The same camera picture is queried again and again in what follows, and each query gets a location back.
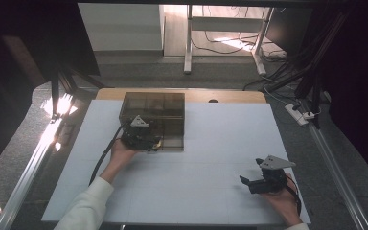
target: wall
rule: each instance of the wall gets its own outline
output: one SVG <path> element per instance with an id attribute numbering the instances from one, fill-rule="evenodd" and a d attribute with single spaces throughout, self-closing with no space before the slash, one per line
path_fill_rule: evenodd
<path id="1" fill-rule="evenodd" d="M 162 50 L 163 7 L 79 3 L 94 51 Z"/>

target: desk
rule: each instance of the desk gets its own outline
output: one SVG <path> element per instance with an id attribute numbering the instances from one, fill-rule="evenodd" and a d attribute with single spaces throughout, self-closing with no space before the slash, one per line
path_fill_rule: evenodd
<path id="1" fill-rule="evenodd" d="M 91 102 L 43 220 L 59 220 L 68 203 L 86 189 L 101 149 L 119 126 L 121 99 L 126 91 L 143 90 L 105 89 Z M 270 105 L 255 100 L 262 94 L 163 91 L 186 92 L 184 151 L 135 156 L 113 183 L 115 193 L 108 200 L 104 221 L 201 226 L 282 224 L 269 204 L 259 195 L 251 195 L 239 180 L 239 175 L 261 178 L 255 158 L 271 154 L 288 159 Z M 214 99 L 233 96 L 228 103 L 205 103 L 211 95 Z M 245 103 L 248 96 L 254 96 L 250 102 L 258 103 Z M 301 217 L 310 222 L 304 207 Z"/>

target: power strip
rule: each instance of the power strip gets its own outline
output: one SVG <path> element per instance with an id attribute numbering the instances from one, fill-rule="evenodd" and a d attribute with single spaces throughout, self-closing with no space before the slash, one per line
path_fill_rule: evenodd
<path id="1" fill-rule="evenodd" d="M 294 105 L 292 104 L 288 104 L 285 106 L 285 109 L 288 111 L 288 113 L 295 119 L 295 121 L 297 121 L 297 123 L 300 126 L 303 126 L 305 124 L 307 124 L 307 120 L 303 117 L 303 114 L 300 113 L 300 111 L 298 110 L 292 110 L 292 108 L 294 107 Z"/>

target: wooden floor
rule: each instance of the wooden floor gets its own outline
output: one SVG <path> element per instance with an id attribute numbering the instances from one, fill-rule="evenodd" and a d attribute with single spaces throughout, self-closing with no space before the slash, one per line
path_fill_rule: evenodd
<path id="1" fill-rule="evenodd" d="M 165 57 L 182 57 L 185 54 L 186 33 L 187 33 L 187 6 L 185 5 L 165 5 Z M 193 6 L 193 16 L 213 16 L 213 17 L 240 17 L 240 18 L 262 18 L 264 8 L 251 7 L 220 7 L 220 6 Z M 227 32 L 192 32 L 194 45 L 202 48 L 211 49 L 214 51 L 229 53 L 239 50 L 245 46 L 238 39 L 233 40 L 230 44 L 221 42 L 208 41 L 223 38 L 239 38 L 244 37 L 243 41 L 255 42 L 256 33 L 227 33 Z M 251 56 L 246 46 L 244 49 L 234 54 L 219 54 L 211 51 L 197 49 L 193 45 L 193 56 Z M 279 47 L 270 43 L 263 46 L 265 52 L 278 51 Z"/>

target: gray floor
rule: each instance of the gray floor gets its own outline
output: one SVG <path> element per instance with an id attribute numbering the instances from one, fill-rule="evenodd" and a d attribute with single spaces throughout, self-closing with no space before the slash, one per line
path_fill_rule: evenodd
<path id="1" fill-rule="evenodd" d="M 95 78 L 111 87 L 239 90 L 248 82 L 260 80 L 251 57 L 197 57 L 194 59 L 193 73 L 190 76 L 183 74 L 183 58 L 181 57 L 114 57 L 108 54 L 97 56 L 97 59 L 102 76 Z M 274 72 L 279 65 L 279 63 L 267 63 L 267 72 Z M 95 98 L 98 90 L 79 78 L 76 78 L 76 82 L 80 87 L 75 103 L 78 110 L 66 119 L 59 139 L 63 144 L 62 148 L 59 151 L 53 149 L 45 158 L 12 229 L 52 229 L 54 226 L 53 223 L 42 223 L 40 218 L 56 186 L 90 100 Z M 248 90 L 261 90 L 261 88 L 262 84 L 256 83 Z M 291 90 L 285 87 L 278 93 L 290 95 Z M 5 206 L 5 202 L 9 199 L 18 178 L 27 165 L 38 142 L 39 134 L 49 123 L 50 116 L 40 108 L 49 98 L 50 84 L 42 85 L 34 91 L 34 103 L 27 117 L 0 157 L 1 207 Z M 312 221 L 310 229 L 356 229 L 309 129 L 306 126 L 298 126 L 284 109 L 283 103 L 269 95 L 266 95 L 266 98 L 273 109 L 287 154 L 290 160 L 297 163 L 294 171 Z M 281 99 L 292 103 L 290 99 Z M 330 120 L 328 107 L 327 104 L 321 105 L 322 131 L 368 217 L 368 166 Z M 132 228 L 154 229 L 146 226 L 130 229 Z M 117 229 L 117 226 L 105 224 L 103 229 Z M 167 227 L 163 229 L 195 228 Z M 284 229 L 284 227 L 262 226 L 258 229 Z"/>

